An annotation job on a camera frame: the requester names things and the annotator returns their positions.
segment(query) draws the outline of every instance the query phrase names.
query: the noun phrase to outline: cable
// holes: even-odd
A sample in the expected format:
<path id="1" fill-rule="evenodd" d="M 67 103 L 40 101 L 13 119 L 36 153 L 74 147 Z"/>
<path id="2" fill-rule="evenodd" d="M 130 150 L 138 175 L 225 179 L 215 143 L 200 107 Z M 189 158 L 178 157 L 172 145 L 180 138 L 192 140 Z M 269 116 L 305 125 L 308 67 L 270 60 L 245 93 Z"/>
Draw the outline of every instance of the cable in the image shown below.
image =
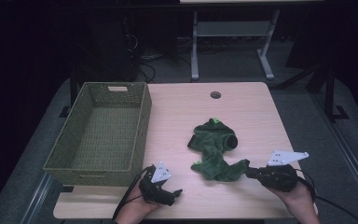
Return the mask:
<path id="1" fill-rule="evenodd" d="M 181 45 L 181 46 L 178 46 L 178 52 L 180 51 L 183 51 L 185 49 L 189 49 L 192 47 L 192 44 L 193 44 L 193 39 L 191 37 L 184 37 L 183 38 L 186 42 L 185 44 Z"/>
<path id="2" fill-rule="evenodd" d="M 145 60 L 144 63 L 150 63 L 153 62 L 157 59 L 162 59 L 163 55 L 162 54 L 155 54 L 155 55 L 148 55 L 148 56 L 141 56 L 142 60 Z"/>
<path id="3" fill-rule="evenodd" d="M 182 58 L 182 57 L 180 57 L 180 56 L 176 56 L 176 58 L 179 59 L 179 60 L 181 60 L 181 61 L 183 61 L 184 63 L 186 63 L 186 64 L 191 68 L 190 62 L 186 61 L 186 59 L 184 59 L 184 58 Z"/>
<path id="4" fill-rule="evenodd" d="M 354 219 L 356 219 L 356 221 L 358 222 L 358 217 L 357 217 L 356 215 L 354 215 L 352 212 L 350 212 L 350 211 L 348 211 L 347 209 L 345 209 L 344 207 L 342 207 L 342 206 L 340 206 L 340 205 L 338 205 L 338 204 L 336 204 L 336 203 L 333 203 L 333 202 L 331 202 L 331 201 L 328 201 L 327 199 L 322 198 L 322 197 L 320 197 L 320 196 L 316 196 L 316 198 L 319 199 L 319 200 L 324 201 L 325 203 L 330 203 L 331 205 L 335 206 L 336 208 L 341 209 L 342 211 L 346 212 L 348 215 L 350 215 L 351 217 L 353 217 Z"/>
<path id="5" fill-rule="evenodd" d="M 136 38 L 135 35 L 127 35 L 127 37 L 132 37 L 132 38 L 135 39 L 135 46 L 132 47 L 132 49 L 136 49 L 136 47 L 138 47 L 138 38 Z"/>
<path id="6" fill-rule="evenodd" d="M 135 198 L 133 198 L 133 199 L 130 199 L 130 200 L 126 201 L 124 204 L 130 203 L 130 202 L 132 202 L 133 200 L 138 199 L 138 198 L 140 198 L 140 197 L 142 197 L 142 196 L 143 196 L 143 195 L 141 194 L 141 195 L 139 195 L 139 196 L 137 196 L 137 197 L 135 197 Z"/>
<path id="7" fill-rule="evenodd" d="M 311 177 L 309 174 L 307 174 L 307 173 L 305 173 L 304 171 L 299 170 L 299 169 L 295 169 L 295 170 L 296 170 L 296 171 L 299 171 L 299 172 L 301 172 L 301 173 L 303 173 L 304 175 L 306 175 L 306 176 L 310 179 L 310 183 L 312 184 L 312 187 L 313 187 L 314 189 L 316 189 L 315 182 L 313 182 L 313 179 L 312 179 L 312 177 Z"/>
<path id="8" fill-rule="evenodd" d="M 147 74 L 144 72 L 144 70 L 142 70 L 141 65 L 149 67 L 150 69 L 152 69 L 153 71 L 153 75 L 152 77 L 148 77 Z M 140 63 L 139 67 L 138 67 L 138 71 L 141 73 L 141 75 L 144 77 L 145 82 L 146 83 L 150 83 L 150 82 L 154 82 L 154 78 L 156 77 L 156 70 L 154 69 L 154 67 L 152 67 L 149 64 L 145 64 L 145 63 Z"/>
<path id="9" fill-rule="evenodd" d="M 117 208 L 115 210 L 115 213 L 113 214 L 112 219 L 115 220 L 115 218 L 118 215 L 118 212 L 120 209 L 126 204 L 126 200 L 129 197 L 130 193 L 132 192 L 133 188 L 135 188 L 136 183 L 138 183 L 138 180 L 141 178 L 142 174 L 148 169 L 148 167 L 144 168 L 141 173 L 139 173 L 131 182 L 129 188 L 127 189 L 126 193 L 124 194 L 123 198 L 121 198 L 120 203 L 118 203 Z"/>
<path id="10" fill-rule="evenodd" d="M 316 189 L 315 183 L 313 182 L 313 179 L 312 179 L 312 177 L 311 177 L 309 174 L 307 174 L 307 173 L 305 173 L 304 171 L 299 170 L 299 169 L 295 169 L 295 170 L 296 170 L 296 171 L 299 171 L 299 172 L 301 172 L 301 173 L 303 173 L 304 175 L 306 175 L 306 176 L 310 179 L 310 182 L 312 183 L 311 186 L 312 186 L 314 189 Z M 317 196 L 317 195 L 315 195 L 315 199 L 319 199 L 319 200 L 321 200 L 321 201 L 324 201 L 324 202 L 326 202 L 326 203 L 329 203 L 329 204 L 335 206 L 336 208 L 340 209 L 341 211 L 347 213 L 349 216 L 353 217 L 353 218 L 358 222 L 358 217 L 357 217 L 356 215 L 354 215 L 352 212 L 350 212 L 349 210 L 345 209 L 344 207 L 342 207 L 342 206 L 340 206 L 340 205 L 338 205 L 338 204 L 336 204 L 336 203 L 333 203 L 333 202 L 331 202 L 331 201 L 329 201 L 329 200 L 327 200 L 327 199 L 325 199 L 325 198 L 322 198 L 322 197 L 320 197 L 320 196 Z"/>

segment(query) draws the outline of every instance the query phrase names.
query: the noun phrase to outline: green cloth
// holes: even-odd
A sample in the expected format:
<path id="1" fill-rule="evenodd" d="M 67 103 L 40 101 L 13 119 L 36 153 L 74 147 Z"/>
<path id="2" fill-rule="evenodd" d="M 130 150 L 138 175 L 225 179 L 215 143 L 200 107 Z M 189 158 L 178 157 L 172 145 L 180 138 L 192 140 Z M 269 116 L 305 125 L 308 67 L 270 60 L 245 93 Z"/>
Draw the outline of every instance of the green cloth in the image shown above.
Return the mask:
<path id="1" fill-rule="evenodd" d="M 195 162 L 191 169 L 201 173 L 207 180 L 231 182 L 238 180 L 248 169 L 249 161 L 241 160 L 228 165 L 223 153 L 234 149 L 238 139 L 228 126 L 218 119 L 209 119 L 194 129 L 188 147 L 202 152 L 202 161 Z"/>

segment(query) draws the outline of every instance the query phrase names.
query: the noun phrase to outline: wicker basket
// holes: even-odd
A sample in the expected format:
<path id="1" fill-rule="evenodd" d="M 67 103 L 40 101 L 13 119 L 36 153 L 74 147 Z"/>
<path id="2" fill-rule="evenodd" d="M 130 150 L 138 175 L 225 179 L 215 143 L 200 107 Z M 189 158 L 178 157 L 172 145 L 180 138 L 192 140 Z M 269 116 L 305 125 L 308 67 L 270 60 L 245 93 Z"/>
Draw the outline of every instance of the wicker basket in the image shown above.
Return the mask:
<path id="1" fill-rule="evenodd" d="M 44 170 L 65 185 L 129 186 L 143 168 L 151 105 L 145 83 L 85 83 Z"/>

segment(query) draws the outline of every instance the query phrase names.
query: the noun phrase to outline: hand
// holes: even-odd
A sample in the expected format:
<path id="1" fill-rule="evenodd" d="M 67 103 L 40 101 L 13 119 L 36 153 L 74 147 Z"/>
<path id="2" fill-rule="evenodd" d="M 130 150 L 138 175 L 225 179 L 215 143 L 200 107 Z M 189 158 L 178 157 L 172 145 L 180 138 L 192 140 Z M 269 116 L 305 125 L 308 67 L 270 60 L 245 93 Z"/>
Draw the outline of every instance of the hand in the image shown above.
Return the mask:
<path id="1" fill-rule="evenodd" d="M 130 193 L 128 200 L 134 199 L 142 195 L 139 190 L 139 181 Z M 144 197 L 141 196 L 126 203 L 118 212 L 116 222 L 118 224 L 138 224 L 140 223 L 149 213 L 159 209 L 161 204 L 159 203 L 147 203 Z"/>
<path id="2" fill-rule="evenodd" d="M 296 187 L 290 192 L 281 192 L 270 188 L 266 189 L 276 194 L 283 201 L 289 213 L 301 224 L 321 223 L 316 215 L 310 191 L 301 182 L 297 182 Z"/>

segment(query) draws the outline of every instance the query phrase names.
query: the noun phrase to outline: wooden table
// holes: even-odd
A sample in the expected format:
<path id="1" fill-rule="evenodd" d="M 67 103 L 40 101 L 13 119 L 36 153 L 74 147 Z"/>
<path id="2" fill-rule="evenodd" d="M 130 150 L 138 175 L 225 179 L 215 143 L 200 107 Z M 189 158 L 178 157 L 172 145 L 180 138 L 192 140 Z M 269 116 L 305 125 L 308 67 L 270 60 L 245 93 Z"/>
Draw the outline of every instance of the wooden table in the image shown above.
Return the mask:
<path id="1" fill-rule="evenodd" d="M 193 129 L 219 118 L 236 133 L 237 148 L 224 154 L 228 164 L 248 159 L 264 167 L 273 149 L 293 151 L 280 116 L 264 83 L 189 83 L 149 85 L 153 101 L 144 167 L 163 161 L 172 178 L 163 188 L 183 189 L 172 207 L 147 218 L 290 217 L 282 201 L 257 180 L 243 175 L 233 183 L 206 181 L 190 166 L 201 155 L 187 147 Z M 221 98 L 211 97 L 219 91 Z M 125 188 L 75 186 L 62 192 L 56 218 L 110 218 Z"/>

